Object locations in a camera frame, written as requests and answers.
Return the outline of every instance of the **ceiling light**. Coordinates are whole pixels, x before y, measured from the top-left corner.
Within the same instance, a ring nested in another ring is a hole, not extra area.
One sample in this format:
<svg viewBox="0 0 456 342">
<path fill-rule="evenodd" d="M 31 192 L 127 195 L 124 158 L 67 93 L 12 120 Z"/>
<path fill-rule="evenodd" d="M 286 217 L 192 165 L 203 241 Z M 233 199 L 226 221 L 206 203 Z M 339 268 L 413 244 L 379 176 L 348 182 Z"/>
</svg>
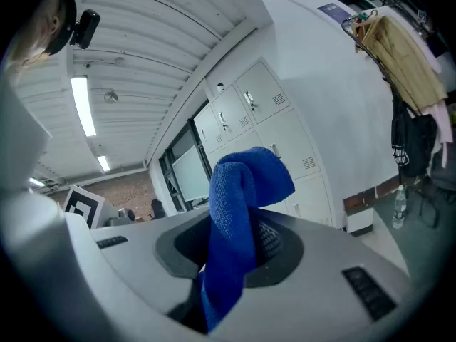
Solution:
<svg viewBox="0 0 456 342">
<path fill-rule="evenodd" d="M 98 156 L 97 158 L 101 167 L 103 168 L 103 171 L 109 171 L 110 168 L 108 165 L 108 161 L 106 161 L 106 156 Z"/>
<path fill-rule="evenodd" d="M 77 76 L 71 79 L 74 102 L 78 111 L 79 120 L 83 126 L 85 135 L 90 137 L 97 135 L 93 126 L 90 104 L 88 102 L 87 76 Z"/>
<path fill-rule="evenodd" d="M 35 184 L 36 186 L 45 187 L 45 184 L 42 183 L 41 181 L 38 181 L 37 179 L 30 177 L 28 180 L 29 180 L 29 182 L 31 182 L 32 184 Z"/>
</svg>

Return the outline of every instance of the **black bag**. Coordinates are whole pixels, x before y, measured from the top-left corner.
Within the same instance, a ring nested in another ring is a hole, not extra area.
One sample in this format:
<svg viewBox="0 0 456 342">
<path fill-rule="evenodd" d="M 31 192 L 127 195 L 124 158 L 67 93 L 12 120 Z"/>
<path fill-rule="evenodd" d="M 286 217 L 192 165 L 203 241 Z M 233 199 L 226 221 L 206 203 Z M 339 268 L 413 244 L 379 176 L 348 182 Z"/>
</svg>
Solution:
<svg viewBox="0 0 456 342">
<path fill-rule="evenodd" d="M 437 123 L 431 115 L 417 115 L 393 92 L 391 147 L 399 171 L 407 177 L 424 175 L 437 135 Z"/>
</svg>

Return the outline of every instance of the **clear water bottle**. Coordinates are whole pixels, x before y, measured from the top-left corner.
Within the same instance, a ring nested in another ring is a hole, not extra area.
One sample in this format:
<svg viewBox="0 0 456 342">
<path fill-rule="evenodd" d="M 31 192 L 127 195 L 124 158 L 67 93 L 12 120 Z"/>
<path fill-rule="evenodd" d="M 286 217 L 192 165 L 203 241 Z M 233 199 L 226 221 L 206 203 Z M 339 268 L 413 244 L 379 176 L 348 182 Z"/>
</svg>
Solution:
<svg viewBox="0 0 456 342">
<path fill-rule="evenodd" d="M 404 186 L 399 186 L 396 200 L 394 201 L 393 228 L 399 229 L 404 225 L 405 208 L 407 207 L 407 198 L 405 197 Z"/>
</svg>

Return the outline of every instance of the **ceiling panel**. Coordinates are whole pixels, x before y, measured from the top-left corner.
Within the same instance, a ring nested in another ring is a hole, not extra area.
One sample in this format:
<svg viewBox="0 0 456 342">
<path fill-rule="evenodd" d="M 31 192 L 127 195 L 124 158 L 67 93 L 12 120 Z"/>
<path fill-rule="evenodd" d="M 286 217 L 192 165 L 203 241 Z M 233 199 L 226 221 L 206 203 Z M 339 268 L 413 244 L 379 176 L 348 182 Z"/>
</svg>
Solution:
<svg viewBox="0 0 456 342">
<path fill-rule="evenodd" d="M 244 2 L 77 0 L 79 14 L 92 9 L 101 16 L 89 48 L 67 47 L 66 56 L 32 65 L 17 87 L 53 136 L 40 159 L 44 172 L 67 179 L 96 173 L 98 155 L 111 169 L 141 163 L 195 69 L 248 16 Z M 94 137 L 81 134 L 73 75 L 88 77 Z M 117 103 L 105 100 L 112 91 Z"/>
</svg>

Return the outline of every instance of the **white locker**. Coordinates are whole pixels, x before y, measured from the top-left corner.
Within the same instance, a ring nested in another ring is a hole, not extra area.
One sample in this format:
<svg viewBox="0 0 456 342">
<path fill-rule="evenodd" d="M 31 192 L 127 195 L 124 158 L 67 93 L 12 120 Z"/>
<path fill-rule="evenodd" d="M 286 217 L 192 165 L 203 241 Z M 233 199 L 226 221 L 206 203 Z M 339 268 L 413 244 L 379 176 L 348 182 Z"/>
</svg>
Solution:
<svg viewBox="0 0 456 342">
<path fill-rule="evenodd" d="M 220 158 L 223 156 L 226 156 L 230 153 L 228 147 L 223 147 L 218 150 L 215 150 L 213 153 L 206 154 L 207 160 L 209 161 L 209 164 L 211 165 L 212 171 L 214 171 L 214 167 L 219 162 Z"/>
<path fill-rule="evenodd" d="M 213 105 L 228 141 L 253 127 L 233 85 L 220 94 Z"/>
<path fill-rule="evenodd" d="M 280 157 L 292 179 L 320 171 L 314 150 L 294 110 L 263 122 L 258 134 L 264 147 Z"/>
<path fill-rule="evenodd" d="M 250 150 L 252 147 L 263 147 L 258 133 L 255 130 L 241 135 L 239 138 L 236 138 L 236 140 L 228 144 L 230 153 Z"/>
<path fill-rule="evenodd" d="M 262 207 L 262 209 L 270 210 L 271 212 L 277 212 L 289 215 L 288 209 L 286 208 L 285 200 L 277 202 L 273 205 L 268 205 L 267 207 Z"/>
<path fill-rule="evenodd" d="M 262 62 L 238 78 L 236 84 L 257 123 L 290 105 L 279 84 Z"/>
<path fill-rule="evenodd" d="M 322 176 L 294 181 L 296 191 L 285 199 L 292 217 L 332 226 L 328 195 Z"/>
<path fill-rule="evenodd" d="M 195 117 L 195 126 L 206 155 L 225 144 L 225 139 L 217 124 L 212 108 L 208 105 Z"/>
</svg>

